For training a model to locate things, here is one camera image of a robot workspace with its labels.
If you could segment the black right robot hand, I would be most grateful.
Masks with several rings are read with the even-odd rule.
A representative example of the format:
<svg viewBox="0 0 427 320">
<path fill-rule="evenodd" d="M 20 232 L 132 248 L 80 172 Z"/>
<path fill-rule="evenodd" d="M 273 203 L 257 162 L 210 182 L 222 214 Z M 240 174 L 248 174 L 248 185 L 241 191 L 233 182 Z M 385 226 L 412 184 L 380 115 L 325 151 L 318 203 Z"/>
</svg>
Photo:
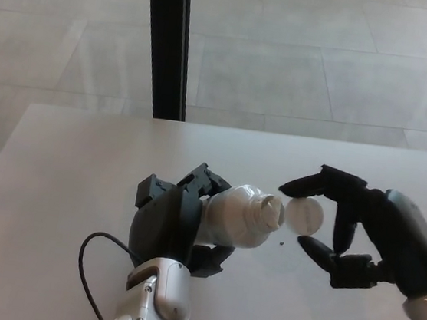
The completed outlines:
<svg viewBox="0 0 427 320">
<path fill-rule="evenodd" d="M 282 184 L 293 199 L 325 196 L 337 204 L 333 245 L 300 236 L 306 254 L 330 276 L 335 289 L 371 289 L 379 282 L 395 284 L 407 298 L 427 295 L 427 222 L 406 195 L 370 189 L 362 178 L 324 165 L 319 173 Z M 362 226 L 381 256 L 349 255 L 357 226 Z"/>
</svg>

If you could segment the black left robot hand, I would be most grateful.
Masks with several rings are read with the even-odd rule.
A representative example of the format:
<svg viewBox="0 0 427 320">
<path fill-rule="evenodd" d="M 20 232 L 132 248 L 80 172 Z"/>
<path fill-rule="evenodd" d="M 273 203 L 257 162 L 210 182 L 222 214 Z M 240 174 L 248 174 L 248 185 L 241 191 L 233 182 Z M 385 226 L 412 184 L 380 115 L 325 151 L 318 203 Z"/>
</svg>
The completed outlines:
<svg viewBox="0 0 427 320">
<path fill-rule="evenodd" d="M 200 164 L 178 183 L 165 182 L 155 174 L 139 182 L 129 233 L 130 258 L 135 267 L 155 258 L 174 259 L 196 278 L 222 272 L 222 263 L 234 247 L 215 242 L 197 246 L 202 220 L 202 198 L 232 186 L 206 163 Z"/>
</svg>

